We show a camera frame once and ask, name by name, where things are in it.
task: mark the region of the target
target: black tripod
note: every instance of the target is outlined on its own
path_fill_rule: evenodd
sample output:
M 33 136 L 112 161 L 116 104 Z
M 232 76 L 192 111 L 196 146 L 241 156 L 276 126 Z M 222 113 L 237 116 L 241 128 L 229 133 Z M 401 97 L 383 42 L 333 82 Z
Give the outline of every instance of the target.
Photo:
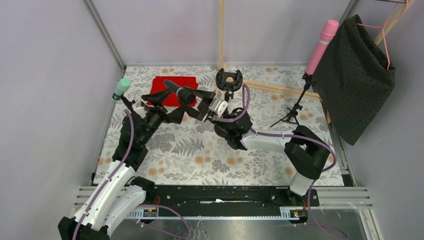
M 274 125 L 278 124 L 279 122 L 286 122 L 286 123 L 290 123 L 290 124 L 299 125 L 299 121 L 296 118 L 297 115 L 298 115 L 298 110 L 302 110 L 302 106 L 299 103 L 301 102 L 306 91 L 309 90 L 309 88 L 312 85 L 315 85 L 315 82 L 314 83 L 312 82 L 312 75 L 309 75 L 306 72 L 303 74 L 302 79 L 305 80 L 305 85 L 303 86 L 303 91 L 300 94 L 299 99 L 297 100 L 297 102 L 294 104 L 294 106 L 291 109 L 289 107 L 287 107 L 289 112 L 285 115 L 285 117 L 281 118 L 276 123 L 272 124 L 270 128 L 274 127 Z

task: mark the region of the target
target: white panel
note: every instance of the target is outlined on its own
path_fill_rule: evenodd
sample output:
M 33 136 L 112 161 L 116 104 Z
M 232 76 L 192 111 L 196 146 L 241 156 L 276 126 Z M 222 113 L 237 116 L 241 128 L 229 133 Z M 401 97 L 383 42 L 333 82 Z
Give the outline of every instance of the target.
M 348 0 L 226 0 L 224 60 L 304 64 L 328 19 L 339 20 Z
M 394 5 L 362 0 L 354 13 L 365 24 L 381 25 Z M 347 146 L 356 181 L 368 189 L 384 240 L 423 239 L 423 13 L 424 1 L 416 0 L 387 35 L 396 86 L 357 143 Z M 383 42 L 379 46 L 384 52 Z M 413 214 L 405 215 L 411 207 Z
M 120 69 L 82 0 L 0 1 L 0 239 L 58 240 Z
M 218 0 L 94 0 L 127 65 L 219 60 Z

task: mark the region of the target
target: red object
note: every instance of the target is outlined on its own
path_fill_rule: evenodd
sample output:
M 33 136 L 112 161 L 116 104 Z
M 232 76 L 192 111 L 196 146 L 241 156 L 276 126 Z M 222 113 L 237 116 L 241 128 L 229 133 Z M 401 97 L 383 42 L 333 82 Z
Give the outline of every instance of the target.
M 198 89 L 199 84 L 196 82 L 195 76 L 156 76 L 151 83 L 150 94 L 159 93 L 165 91 L 167 87 L 164 85 L 165 80 L 170 80 L 181 87 L 190 87 L 192 89 Z M 175 93 L 171 93 L 165 101 L 162 102 L 163 106 L 170 107 L 179 107 L 181 104 L 177 102 L 177 95 Z M 197 100 L 195 99 L 192 104 L 189 104 L 190 107 L 194 107 L 196 105 Z

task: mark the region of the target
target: floral pattern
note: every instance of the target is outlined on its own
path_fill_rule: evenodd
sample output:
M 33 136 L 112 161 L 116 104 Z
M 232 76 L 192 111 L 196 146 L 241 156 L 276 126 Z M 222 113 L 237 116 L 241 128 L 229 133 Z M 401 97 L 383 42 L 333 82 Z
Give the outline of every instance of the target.
M 229 66 L 227 71 L 240 70 L 243 79 L 302 89 L 304 66 Z M 125 76 L 131 80 L 126 97 L 136 102 L 148 94 L 156 76 L 195 76 L 199 89 L 215 91 L 213 66 L 129 66 Z M 297 101 L 296 96 L 250 89 L 248 113 L 253 127 L 268 130 L 269 126 L 287 113 Z M 324 142 L 333 147 L 321 103 L 304 98 L 299 112 L 300 124 L 310 128 Z M 242 106 L 242 91 L 234 93 L 229 110 Z M 103 149 L 97 164 L 94 184 L 105 175 L 118 145 L 125 106 L 119 101 L 114 108 Z M 295 125 L 280 122 L 272 128 L 292 131 Z M 147 144 L 149 152 L 137 171 L 156 184 L 178 185 L 279 185 L 290 184 L 296 169 L 285 154 L 266 150 L 234 150 L 225 139 L 217 136 L 210 122 L 202 122 L 185 115 L 180 125 L 162 124 Z M 333 162 L 328 158 L 326 166 Z M 315 185 L 342 186 L 343 180 L 336 165 L 323 173 Z

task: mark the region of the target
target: pink tube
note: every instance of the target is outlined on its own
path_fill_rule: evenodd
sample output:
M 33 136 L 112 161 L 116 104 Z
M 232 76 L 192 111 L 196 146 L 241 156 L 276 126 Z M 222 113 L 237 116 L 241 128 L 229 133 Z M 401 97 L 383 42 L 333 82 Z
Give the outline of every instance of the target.
M 316 44 L 315 51 L 313 52 L 312 57 L 309 60 L 309 64 L 305 70 L 308 75 L 314 74 L 318 63 L 321 61 L 321 58 L 327 49 L 327 46 L 336 35 L 338 27 L 339 22 L 334 19 L 330 19 L 327 21 L 324 28 L 322 28 L 321 35 L 319 36 L 319 42 Z

